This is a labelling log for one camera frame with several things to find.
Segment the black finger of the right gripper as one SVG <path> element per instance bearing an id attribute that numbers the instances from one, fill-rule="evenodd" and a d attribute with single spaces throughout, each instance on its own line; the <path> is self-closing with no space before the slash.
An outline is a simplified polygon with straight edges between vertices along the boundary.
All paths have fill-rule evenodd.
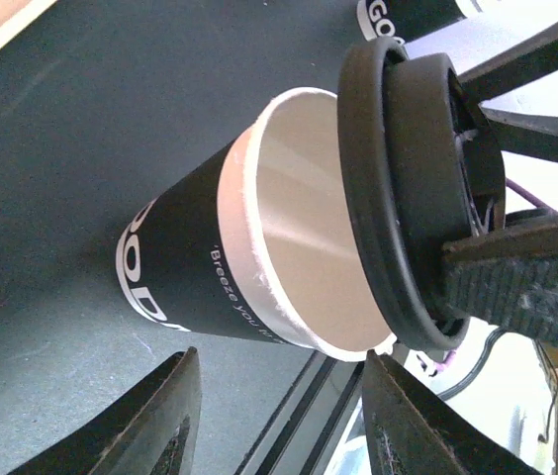
<path id="1" fill-rule="evenodd" d="M 443 247 L 445 302 L 558 348 L 558 215 Z"/>
<path id="2" fill-rule="evenodd" d="M 459 76 L 480 104 L 558 71 L 558 22 Z M 482 110 L 501 150 L 558 163 L 558 117 Z"/>

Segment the white lined paper cup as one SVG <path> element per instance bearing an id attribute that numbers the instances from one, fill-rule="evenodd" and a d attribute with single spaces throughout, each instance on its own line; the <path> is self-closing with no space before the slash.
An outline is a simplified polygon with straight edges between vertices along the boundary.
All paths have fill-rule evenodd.
<path id="1" fill-rule="evenodd" d="M 147 320 L 357 362 L 393 348 L 342 183 L 337 99 L 299 87 L 130 221 L 123 294 Z"/>

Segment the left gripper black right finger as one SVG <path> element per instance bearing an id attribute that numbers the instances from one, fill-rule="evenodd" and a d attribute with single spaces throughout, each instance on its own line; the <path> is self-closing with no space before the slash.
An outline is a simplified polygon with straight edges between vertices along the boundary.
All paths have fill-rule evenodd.
<path id="1" fill-rule="evenodd" d="M 373 474 L 535 474 L 392 356 L 367 352 L 363 419 Z"/>

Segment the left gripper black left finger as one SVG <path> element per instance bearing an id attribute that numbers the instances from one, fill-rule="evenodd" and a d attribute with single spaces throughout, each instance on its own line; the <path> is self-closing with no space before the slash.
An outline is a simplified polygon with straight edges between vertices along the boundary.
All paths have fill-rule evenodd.
<path id="1" fill-rule="evenodd" d="M 197 349 L 176 352 L 14 474 L 189 474 L 201 412 Z"/>

